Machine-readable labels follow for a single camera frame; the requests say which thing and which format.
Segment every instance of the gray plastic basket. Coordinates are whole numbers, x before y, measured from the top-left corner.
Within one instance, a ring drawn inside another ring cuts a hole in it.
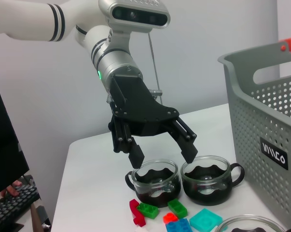
[[[224,64],[237,162],[262,201],[291,228],[291,76],[253,81],[257,70],[290,62],[289,46],[279,42],[218,61]]]

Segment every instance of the blue toy block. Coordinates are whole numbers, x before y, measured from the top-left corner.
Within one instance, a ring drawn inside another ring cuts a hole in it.
[[[166,230],[168,232],[193,232],[186,218],[166,224]]]
[[[222,217],[203,209],[190,220],[190,225],[200,232],[210,232],[215,226],[222,223]]]

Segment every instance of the teal toy block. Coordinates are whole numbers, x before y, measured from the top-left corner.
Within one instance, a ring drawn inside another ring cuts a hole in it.
[[[137,207],[137,210],[139,210],[143,214],[143,216],[151,219],[155,219],[159,214],[158,207],[145,203],[140,203]]]
[[[200,232],[210,232],[215,226],[222,223],[222,217],[203,209],[190,220],[190,225]]]
[[[168,206],[171,212],[174,213],[179,219],[188,215],[187,209],[181,204],[181,202],[179,202],[178,199],[168,202]]]
[[[168,232],[193,232],[186,218],[166,224],[166,230]]]

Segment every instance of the basket label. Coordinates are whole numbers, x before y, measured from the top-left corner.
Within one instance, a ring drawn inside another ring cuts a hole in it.
[[[261,137],[260,146],[263,154],[268,156],[272,161],[279,164],[284,169],[288,170],[288,156],[285,151],[279,149]]]

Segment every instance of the robotic arm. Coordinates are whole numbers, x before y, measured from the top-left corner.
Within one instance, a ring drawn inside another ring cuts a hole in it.
[[[166,7],[156,0],[70,0],[60,6],[0,0],[0,33],[11,38],[58,42],[76,27],[76,39],[108,93],[114,152],[129,153],[134,168],[140,168],[144,155],[132,135],[168,132],[188,163],[197,155],[196,134],[176,109],[155,101],[156,92],[147,89],[129,52],[132,31],[149,33],[169,23]]]

